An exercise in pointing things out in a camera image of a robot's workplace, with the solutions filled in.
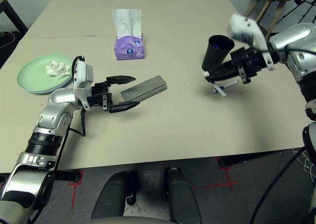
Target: cable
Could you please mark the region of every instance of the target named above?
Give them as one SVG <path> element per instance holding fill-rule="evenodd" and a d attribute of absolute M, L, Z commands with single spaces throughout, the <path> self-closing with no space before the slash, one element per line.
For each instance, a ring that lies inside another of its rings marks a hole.
<path fill-rule="evenodd" d="M 316 179 L 316 176 L 311 172 L 311 169 L 310 169 L 310 166 L 312 166 L 313 163 L 310 161 L 309 157 L 307 157 L 307 156 L 305 155 L 305 153 L 306 153 L 306 151 L 304 151 L 304 152 L 302 153 L 303 157 L 305 157 L 304 163 L 303 163 L 298 157 L 297 157 L 297 160 L 304 166 L 303 171 L 306 172 L 306 173 L 308 173 L 311 177 L 313 177 L 313 178 Z"/>
<path fill-rule="evenodd" d="M 57 168 L 58 168 L 58 165 L 59 165 L 59 162 L 60 162 L 60 158 L 61 158 L 61 154 L 63 153 L 64 147 L 65 147 L 65 144 L 66 144 L 66 140 L 68 138 L 68 134 L 69 134 L 69 128 L 67 129 L 67 132 L 66 132 L 65 137 L 64 137 L 63 144 L 61 145 L 61 148 L 60 148 L 60 151 L 59 151 L 59 154 L 58 154 L 58 157 L 57 157 L 56 165 L 55 165 L 55 168 L 54 168 L 55 172 L 57 171 Z"/>
<path fill-rule="evenodd" d="M 77 129 L 73 129 L 73 128 L 69 128 L 70 131 L 73 131 L 77 134 L 79 134 L 80 136 L 84 137 L 85 136 L 85 122 L 84 122 L 84 118 L 85 118 L 85 109 L 81 109 L 80 112 L 81 115 L 81 127 L 82 127 L 82 132 L 78 131 Z"/>
<path fill-rule="evenodd" d="M 310 167 L 310 176 L 311 176 L 311 180 L 312 180 L 312 182 L 313 182 L 313 184 L 315 186 L 315 182 L 314 182 L 313 175 L 312 175 L 312 167 L 313 166 L 314 166 L 314 164 L 312 164 L 311 167 Z"/>
<path fill-rule="evenodd" d="M 35 214 L 32 220 L 28 219 L 27 224 L 34 224 L 36 220 L 39 218 L 40 213 L 43 211 L 43 208 L 39 209 L 38 212 Z"/>
<path fill-rule="evenodd" d="M 84 57 L 83 56 L 77 56 L 74 61 L 73 61 L 73 64 L 71 66 L 71 75 L 73 77 L 73 82 L 74 82 L 74 75 L 75 75 L 75 66 L 76 66 L 76 63 L 77 63 L 77 60 L 81 60 L 81 61 L 84 61 Z"/>
<path fill-rule="evenodd" d="M 304 164 L 303 162 L 301 162 L 301 160 L 297 157 L 296 158 L 303 166 L 304 166 L 304 168 L 305 167 L 308 167 L 309 168 L 309 166 L 307 166 L 306 164 Z"/>
<path fill-rule="evenodd" d="M 38 218 L 41 219 L 42 217 L 44 217 L 44 215 L 46 213 L 48 213 L 48 211 L 54 206 L 55 202 L 57 201 L 57 199 L 59 198 L 59 196 L 61 195 L 61 193 L 63 192 L 64 188 L 66 187 L 67 182 L 65 182 L 64 186 L 61 188 L 60 192 L 58 193 L 57 197 L 55 198 L 55 200 L 52 202 L 52 204 L 49 206 L 49 208 L 47 208 L 45 210 L 45 212 Z"/>
<path fill-rule="evenodd" d="M 301 51 L 301 52 L 305 52 L 305 53 L 309 53 L 309 54 L 313 54 L 316 55 L 315 51 L 310 51 L 310 50 L 304 50 L 304 49 L 298 49 L 298 48 L 287 48 L 286 46 L 284 47 L 284 49 L 282 50 L 260 50 L 257 47 L 250 45 L 251 48 L 253 48 L 254 50 L 260 52 L 260 53 L 265 53 L 265 52 L 290 52 L 290 51 Z"/>
<path fill-rule="evenodd" d="M 12 32 L 4 32 L 4 33 L 10 33 L 13 36 L 13 40 L 11 42 L 9 42 L 8 44 L 5 44 L 5 45 L 1 46 L 0 49 L 4 48 L 7 45 L 10 45 L 11 43 L 14 43 L 14 41 L 15 41 L 15 35 Z"/>
<path fill-rule="evenodd" d="M 265 201 L 266 197 L 268 196 L 271 189 L 274 187 L 274 185 L 279 181 L 279 179 L 282 177 L 282 175 L 286 172 L 286 170 L 289 168 L 289 166 L 296 160 L 296 158 L 305 150 L 305 147 L 301 148 L 295 156 L 293 156 L 288 163 L 283 167 L 283 169 L 279 172 L 279 174 L 275 177 L 275 179 L 271 182 L 271 184 L 268 186 L 262 197 L 260 198 L 258 204 L 256 205 L 250 219 L 250 224 L 253 224 L 255 221 L 255 218 L 257 216 L 257 213 L 262 205 L 262 203 Z"/>

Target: white tissue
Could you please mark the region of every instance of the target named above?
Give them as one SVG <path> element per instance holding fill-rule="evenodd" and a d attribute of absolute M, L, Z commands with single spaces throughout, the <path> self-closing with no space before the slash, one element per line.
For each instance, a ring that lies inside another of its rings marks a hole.
<path fill-rule="evenodd" d="M 141 9 L 114 9 L 112 16 L 118 39 L 123 36 L 142 38 Z"/>
<path fill-rule="evenodd" d="M 45 68 L 46 75 L 50 77 L 57 77 L 57 79 L 60 79 L 66 75 L 70 75 L 71 73 L 70 65 L 66 65 L 65 63 L 58 63 L 54 60 L 51 60 L 49 65 L 46 65 Z"/>

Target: black cable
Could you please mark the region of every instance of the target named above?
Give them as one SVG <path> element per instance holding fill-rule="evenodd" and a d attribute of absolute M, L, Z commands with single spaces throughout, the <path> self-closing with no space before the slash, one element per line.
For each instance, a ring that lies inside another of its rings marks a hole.
<path fill-rule="evenodd" d="M 39 209 L 38 212 L 35 214 L 32 220 L 28 219 L 27 224 L 34 224 L 36 220 L 39 218 L 40 213 L 43 211 L 43 208 Z"/>
<path fill-rule="evenodd" d="M 64 147 L 65 147 L 65 144 L 66 144 L 66 140 L 68 138 L 68 134 L 69 134 L 69 128 L 67 129 L 67 132 L 66 132 L 65 137 L 64 137 L 63 144 L 61 145 L 61 148 L 60 148 L 60 151 L 59 151 L 59 154 L 58 154 L 58 157 L 57 157 L 56 165 L 55 165 L 55 168 L 54 168 L 55 172 L 57 171 L 57 168 L 58 168 L 58 165 L 59 165 L 59 162 L 60 162 L 60 158 L 61 158 L 61 154 L 63 153 Z"/>
<path fill-rule="evenodd" d="M 281 176 L 286 172 L 286 170 L 289 168 L 289 166 L 293 163 L 293 161 L 296 160 L 296 158 L 305 150 L 305 147 L 301 148 L 296 154 L 295 156 L 293 156 L 288 163 L 283 167 L 283 169 L 279 172 L 279 174 L 275 177 L 275 179 L 271 182 L 271 184 L 269 185 L 269 187 L 266 189 L 266 191 L 264 192 L 264 194 L 262 195 L 262 197 L 260 198 L 258 204 L 256 205 L 256 208 L 254 209 L 252 215 L 251 215 L 251 219 L 250 219 L 250 224 L 253 224 L 256 218 L 256 215 L 262 205 L 262 203 L 265 201 L 266 197 L 268 196 L 269 192 L 271 191 L 271 189 L 274 187 L 274 185 L 279 181 L 279 179 L 281 178 Z"/>
<path fill-rule="evenodd" d="M 81 127 L 82 127 L 82 132 L 78 131 L 77 129 L 73 129 L 73 128 L 69 128 L 70 131 L 73 131 L 77 134 L 79 134 L 80 136 L 84 137 L 85 136 L 85 122 L 84 122 L 84 118 L 85 118 L 85 109 L 81 109 L 80 112 L 81 115 Z"/>
<path fill-rule="evenodd" d="M 260 52 L 260 53 L 265 53 L 265 52 L 290 52 L 290 51 L 301 51 L 301 52 L 305 52 L 305 53 L 309 53 L 309 54 L 313 54 L 316 55 L 315 51 L 310 51 L 310 50 L 304 50 L 304 49 L 297 49 L 297 48 L 287 48 L 286 46 L 284 47 L 284 49 L 282 50 L 260 50 L 257 47 L 251 45 L 251 48 L 253 48 L 254 50 Z"/>
<path fill-rule="evenodd" d="M 77 60 L 81 60 L 81 61 L 84 61 L 84 58 L 82 56 L 77 56 L 74 61 L 73 61 L 73 65 L 71 67 L 71 75 L 73 77 L 73 81 L 74 81 L 74 75 L 75 75 L 75 66 L 76 66 L 76 62 Z"/>

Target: red tape marking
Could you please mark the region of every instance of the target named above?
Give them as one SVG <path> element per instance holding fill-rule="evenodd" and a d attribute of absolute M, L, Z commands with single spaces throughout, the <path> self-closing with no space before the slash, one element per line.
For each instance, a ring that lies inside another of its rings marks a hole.
<path fill-rule="evenodd" d="M 73 199 L 72 199 L 72 203 L 71 203 L 71 210 L 73 210 L 74 207 L 75 207 L 77 186 L 81 186 L 81 184 L 82 184 L 83 171 L 80 171 L 80 176 L 81 176 L 81 178 L 80 178 L 79 182 L 77 182 L 77 183 L 68 183 L 68 186 L 73 186 L 74 187 Z"/>
<path fill-rule="evenodd" d="M 237 182 L 229 182 L 229 183 L 221 183 L 221 184 L 214 184 L 214 185 L 208 185 L 208 186 L 201 186 L 201 188 L 216 188 L 221 186 L 233 186 L 237 185 Z"/>
<path fill-rule="evenodd" d="M 221 165 L 219 164 L 220 158 L 221 157 L 216 157 L 215 158 L 216 162 L 217 162 L 217 165 L 218 165 L 218 169 L 221 170 L 221 171 L 225 171 L 227 182 L 228 182 L 228 185 L 229 185 L 229 189 L 231 190 L 231 192 L 233 192 L 233 186 L 231 185 L 231 180 L 229 179 L 229 175 L 228 175 L 228 170 L 230 170 L 230 167 L 221 167 Z"/>

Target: wooden stool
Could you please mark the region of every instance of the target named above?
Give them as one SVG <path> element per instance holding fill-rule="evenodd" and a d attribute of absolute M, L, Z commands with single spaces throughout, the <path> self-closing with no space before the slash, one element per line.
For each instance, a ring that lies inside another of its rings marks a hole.
<path fill-rule="evenodd" d="M 286 1 L 290 1 L 290 0 L 266 0 L 265 2 L 265 5 L 263 6 L 262 10 L 260 11 L 260 13 L 258 14 L 257 18 L 256 18 L 256 22 L 259 24 L 263 15 L 266 13 L 267 9 L 269 8 L 270 4 L 273 2 L 273 1 L 278 1 L 278 5 L 277 5 L 277 9 L 276 9 L 276 12 L 272 18 L 272 21 L 269 25 L 269 28 L 265 34 L 265 39 L 268 40 L 275 24 L 277 23 L 281 13 L 282 13 L 282 10 L 284 8 L 284 5 L 285 5 L 285 2 Z M 249 6 L 249 8 L 247 9 L 247 11 L 245 12 L 245 16 L 248 17 L 250 15 L 250 13 L 253 11 L 253 9 L 258 5 L 258 3 L 260 2 L 260 0 L 254 0 L 252 2 L 252 4 Z"/>

